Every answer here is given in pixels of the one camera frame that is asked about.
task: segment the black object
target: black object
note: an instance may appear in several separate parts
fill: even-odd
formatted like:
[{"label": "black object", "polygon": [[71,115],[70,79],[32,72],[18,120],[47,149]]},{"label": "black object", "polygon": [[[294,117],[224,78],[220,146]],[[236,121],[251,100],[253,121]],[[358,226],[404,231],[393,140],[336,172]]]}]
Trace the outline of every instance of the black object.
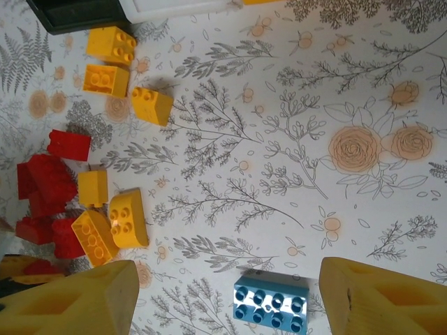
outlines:
[{"label": "black object", "polygon": [[27,0],[52,35],[90,28],[129,25],[118,0]]}]

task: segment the red duplo brick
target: red duplo brick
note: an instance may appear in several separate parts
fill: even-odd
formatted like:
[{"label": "red duplo brick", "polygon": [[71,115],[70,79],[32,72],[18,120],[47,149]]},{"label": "red duplo brick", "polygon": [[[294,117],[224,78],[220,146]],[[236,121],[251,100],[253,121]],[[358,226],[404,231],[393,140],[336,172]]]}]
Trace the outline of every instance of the red duplo brick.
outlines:
[{"label": "red duplo brick", "polygon": [[37,191],[37,185],[26,163],[17,164],[17,188],[19,200],[28,199],[29,195]]},{"label": "red duplo brick", "polygon": [[53,204],[46,203],[39,191],[36,191],[29,196],[29,207],[31,209],[32,218],[42,218],[44,216],[65,212],[64,202]]},{"label": "red duplo brick", "polygon": [[90,142],[90,136],[53,130],[47,150],[56,157],[87,162]]},{"label": "red duplo brick", "polygon": [[27,276],[37,274],[63,274],[57,267],[51,265],[47,260],[37,260],[24,268],[23,273]]},{"label": "red duplo brick", "polygon": [[66,203],[78,194],[76,183],[59,157],[34,155],[28,169],[46,203]]},{"label": "red duplo brick", "polygon": [[48,217],[24,217],[15,226],[15,236],[37,245],[51,243],[53,240],[51,224],[52,220]]},{"label": "red duplo brick", "polygon": [[54,256],[56,258],[72,260],[85,255],[73,229],[71,229],[71,224],[75,221],[75,218],[62,218],[53,222]]}]

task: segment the light blue duplo brick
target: light blue duplo brick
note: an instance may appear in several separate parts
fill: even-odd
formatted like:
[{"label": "light blue duplo brick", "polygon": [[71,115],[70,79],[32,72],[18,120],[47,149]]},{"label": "light blue duplo brick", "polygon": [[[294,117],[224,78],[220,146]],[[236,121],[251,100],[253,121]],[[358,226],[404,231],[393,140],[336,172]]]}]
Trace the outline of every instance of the light blue duplo brick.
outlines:
[{"label": "light blue duplo brick", "polygon": [[307,288],[242,277],[234,287],[233,317],[304,335],[308,296]]}]

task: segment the floral tablecloth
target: floral tablecloth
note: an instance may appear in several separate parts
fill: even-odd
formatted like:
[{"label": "floral tablecloth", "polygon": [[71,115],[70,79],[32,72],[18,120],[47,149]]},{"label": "floral tablecloth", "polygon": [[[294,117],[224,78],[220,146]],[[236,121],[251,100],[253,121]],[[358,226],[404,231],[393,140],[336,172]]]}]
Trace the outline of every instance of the floral tablecloth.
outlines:
[{"label": "floral tablecloth", "polygon": [[232,318],[244,270],[310,278],[308,334],[329,334],[317,278],[331,255],[447,283],[444,0],[285,1],[134,27],[129,90],[175,97],[166,128],[82,91],[98,63],[88,31],[49,36],[24,0],[0,6],[0,216],[26,214],[15,165],[51,129],[87,131],[110,198],[142,190],[151,244],[117,257],[140,275],[131,334],[284,334]]}]

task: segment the yellow building block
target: yellow building block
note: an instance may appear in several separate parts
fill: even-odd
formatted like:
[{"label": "yellow building block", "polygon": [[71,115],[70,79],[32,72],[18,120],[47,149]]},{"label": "yellow building block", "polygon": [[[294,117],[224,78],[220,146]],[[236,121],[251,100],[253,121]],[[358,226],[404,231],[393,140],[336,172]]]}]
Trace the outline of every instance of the yellow building block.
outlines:
[{"label": "yellow building block", "polygon": [[109,201],[107,171],[88,171],[78,174],[79,203],[100,208]]},{"label": "yellow building block", "polygon": [[0,280],[14,276],[24,276],[23,270],[39,258],[25,255],[5,255],[0,262]]},{"label": "yellow building block", "polygon": [[122,260],[0,299],[1,335],[129,335],[135,263]]},{"label": "yellow building block", "polygon": [[71,228],[93,267],[111,261],[118,254],[119,248],[113,243],[110,226],[103,214],[87,210]]},{"label": "yellow building block", "polygon": [[85,70],[83,90],[125,98],[129,72],[117,66],[88,64]]},{"label": "yellow building block", "polygon": [[87,54],[101,61],[131,65],[137,41],[118,27],[90,29]]},{"label": "yellow building block", "polygon": [[329,257],[319,287],[334,335],[447,334],[446,286]]},{"label": "yellow building block", "polygon": [[137,118],[163,127],[168,125],[173,103],[173,98],[150,89],[136,87],[132,91],[132,106]]},{"label": "yellow building block", "polygon": [[149,246],[139,189],[114,196],[109,205],[109,218],[112,223],[113,241],[118,247]]}]

